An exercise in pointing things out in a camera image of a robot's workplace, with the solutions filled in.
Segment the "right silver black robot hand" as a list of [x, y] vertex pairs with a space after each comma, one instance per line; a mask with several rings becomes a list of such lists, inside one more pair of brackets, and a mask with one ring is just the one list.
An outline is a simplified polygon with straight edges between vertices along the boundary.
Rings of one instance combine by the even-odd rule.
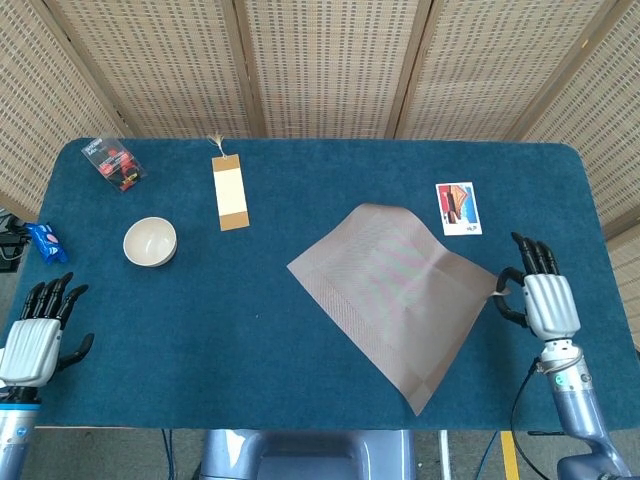
[[[506, 267], [497, 277], [494, 305], [500, 315], [531, 333], [543, 342], [571, 339], [581, 323], [574, 296], [567, 278], [560, 270], [551, 248], [517, 232], [511, 237], [516, 243], [524, 270]], [[525, 310], [508, 306], [505, 300], [507, 283], [521, 287]]]

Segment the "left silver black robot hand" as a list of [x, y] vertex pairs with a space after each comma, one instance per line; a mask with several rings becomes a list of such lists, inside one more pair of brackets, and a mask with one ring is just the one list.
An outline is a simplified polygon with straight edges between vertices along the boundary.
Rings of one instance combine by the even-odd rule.
[[27, 294], [19, 317], [1, 349], [1, 386], [10, 390], [38, 389], [55, 374], [81, 362], [95, 335], [88, 333], [70, 354], [62, 355], [62, 337], [74, 306], [88, 286], [67, 288], [73, 274], [36, 284]]

